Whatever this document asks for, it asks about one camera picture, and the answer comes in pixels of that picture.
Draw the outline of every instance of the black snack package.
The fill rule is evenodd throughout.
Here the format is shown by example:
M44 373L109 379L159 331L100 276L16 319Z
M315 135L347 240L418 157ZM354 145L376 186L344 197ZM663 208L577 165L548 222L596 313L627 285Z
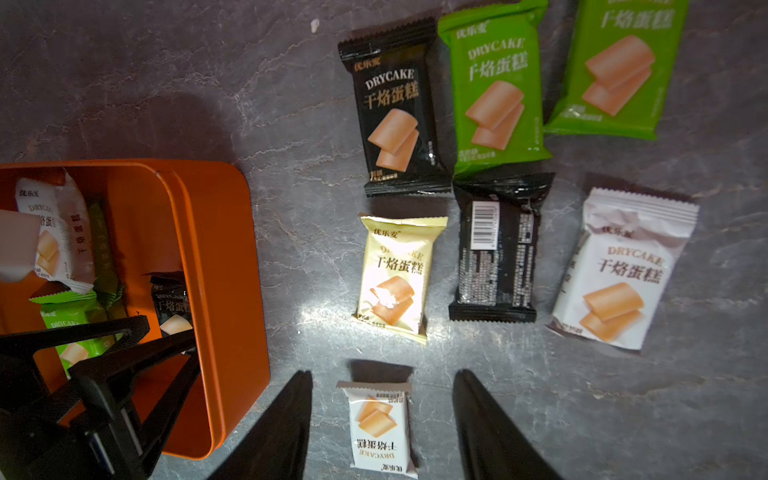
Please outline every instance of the black snack package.
M148 273L152 301L163 336L192 328L192 311L184 272Z
M434 18L339 43L352 74L370 180L366 195L451 191L439 160L427 75Z
M531 289L539 207L554 174L514 172L514 165L502 165L453 185L462 218L452 320L536 320Z

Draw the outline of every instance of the countertop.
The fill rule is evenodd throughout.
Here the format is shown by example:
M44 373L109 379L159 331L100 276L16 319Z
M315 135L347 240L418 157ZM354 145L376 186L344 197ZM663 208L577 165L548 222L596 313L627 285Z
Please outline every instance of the countertop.
M412 447L423 480L462 477L451 400L460 369L480 378L564 478L768 476L764 2L690 2L657 141L545 139L553 158L542 165L557 176L542 214L538 320L528 325L448 319L458 258L451 196L370 200L362 189L353 84L337 42L462 5L5 3L1 161L226 161L250 185L272 382L221 449L202 462L163 456L155 480L206 478L300 369L313 377L305 478L403 478L349 467L348 406L334 387L356 359L413 368ZM545 117L561 91L575 5L551 2L539 28ZM440 41L430 65L439 153L452 164L449 51ZM701 206L639 356L545 328L586 194L615 179ZM359 212L449 216L435 244L426 346L349 321L366 241Z

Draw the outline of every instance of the barcode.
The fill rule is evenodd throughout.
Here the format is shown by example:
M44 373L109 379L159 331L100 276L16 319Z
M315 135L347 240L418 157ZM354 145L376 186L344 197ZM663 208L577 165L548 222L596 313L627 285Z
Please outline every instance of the barcode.
M470 250L496 250L498 202L472 202Z

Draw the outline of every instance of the white snack package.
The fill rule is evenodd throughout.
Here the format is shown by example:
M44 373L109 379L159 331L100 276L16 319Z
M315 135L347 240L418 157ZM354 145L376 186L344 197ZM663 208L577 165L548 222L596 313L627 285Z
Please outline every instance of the white snack package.
M63 186L18 179L16 206L23 214L40 217L35 273L88 293L95 279L91 222L77 185L69 174L65 176Z
M35 269L37 215L0 210L0 283L20 282Z
M353 467L418 478L408 437L410 383L339 382L349 399Z
M593 188L550 328L640 350L698 212L677 200Z

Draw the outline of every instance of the brand logo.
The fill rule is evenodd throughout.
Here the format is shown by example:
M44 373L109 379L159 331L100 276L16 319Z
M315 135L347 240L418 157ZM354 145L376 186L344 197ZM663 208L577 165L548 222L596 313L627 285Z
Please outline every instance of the brand logo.
M29 211L31 211L31 212L37 212L37 211L40 211L40 210L44 210L46 212L53 213L51 211L51 208L48 205L34 204L34 205L28 205L28 207L29 207Z
M663 258L659 257L658 255L654 255L651 252L646 252L637 248L608 247L608 255L625 255L627 257L638 258L640 260L651 262L654 265L664 265Z
M390 70L386 73L382 73L372 77L370 80L366 80L366 87L371 88L378 87L379 85L386 83L387 81L394 80L413 80L415 74L414 68L399 68L397 70Z
M523 48L525 48L525 38L505 38L503 40L494 40L490 43L486 43L485 45L475 47L470 50L468 54L470 60L475 60L477 57L489 54L492 51L522 50Z
M395 232L395 231L392 231L392 230L382 230L380 228L374 228L373 229L373 234L374 235L381 235L382 237L397 238L399 233L400 233L400 230Z
M355 71L362 71L366 68L378 67L382 64L382 58L368 58L367 60L355 62Z
M603 233L610 233L611 235L618 235L619 237L632 238L634 232L625 230L619 227L603 227Z
M456 31L456 38L467 38L480 33L485 33L485 31L488 29L489 22L490 20L486 20L485 22L480 22L477 25L470 25L467 28L460 28Z

